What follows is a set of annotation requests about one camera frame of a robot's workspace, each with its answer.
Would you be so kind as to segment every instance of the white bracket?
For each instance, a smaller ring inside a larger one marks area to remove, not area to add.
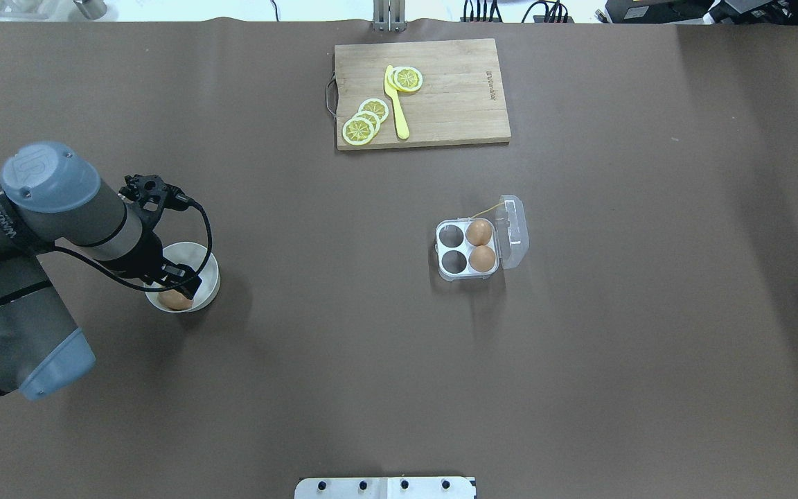
[[[374,0],[374,31],[405,31],[405,0]]]
[[[304,479],[294,499],[476,499],[473,477]]]

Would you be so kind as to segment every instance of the lemon slice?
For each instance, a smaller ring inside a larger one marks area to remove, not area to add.
[[[371,111],[374,114],[377,114],[381,123],[384,123],[384,120],[387,119],[387,116],[390,116],[390,108],[387,107],[386,102],[380,100],[379,98],[368,98],[359,105],[359,111]]]
[[[380,118],[372,111],[359,111],[353,117],[364,118],[368,120],[368,123],[371,123],[371,126],[374,127],[374,135],[377,135],[377,133],[380,132]]]
[[[399,66],[393,69],[390,75],[390,83],[398,91],[417,91],[424,85],[424,75],[411,66]]]
[[[374,139],[374,127],[363,117],[352,117],[346,120],[343,138],[351,146],[364,146]]]

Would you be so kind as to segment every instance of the plastic egg container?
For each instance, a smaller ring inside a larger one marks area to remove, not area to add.
[[[466,230],[474,221],[484,219],[491,227],[491,239],[486,246],[495,253],[495,262],[485,272],[470,265],[475,244],[466,239]],[[501,196],[495,211],[495,223],[485,218],[454,218],[436,226],[436,257],[439,274],[446,281],[459,279],[487,279],[497,271],[515,268],[529,250],[529,228],[525,221],[522,201],[514,195]]]

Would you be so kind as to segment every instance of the egg carton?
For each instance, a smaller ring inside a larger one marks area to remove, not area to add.
[[[474,477],[303,479],[294,499],[475,499]]]
[[[495,262],[485,272],[470,265],[475,244],[466,238],[466,230],[474,221],[484,219],[491,226],[487,246],[495,253]],[[495,223],[487,218],[454,218],[436,226],[436,258],[439,275],[446,281],[487,279],[497,271],[516,268],[529,251],[529,226],[522,201],[514,195],[502,195],[495,211]]]

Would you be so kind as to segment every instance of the knife handle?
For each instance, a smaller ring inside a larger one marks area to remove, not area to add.
[[[405,120],[405,113],[402,113],[402,104],[399,104],[399,96],[393,97],[393,122],[396,123],[396,136],[405,140],[409,138],[408,122]]]

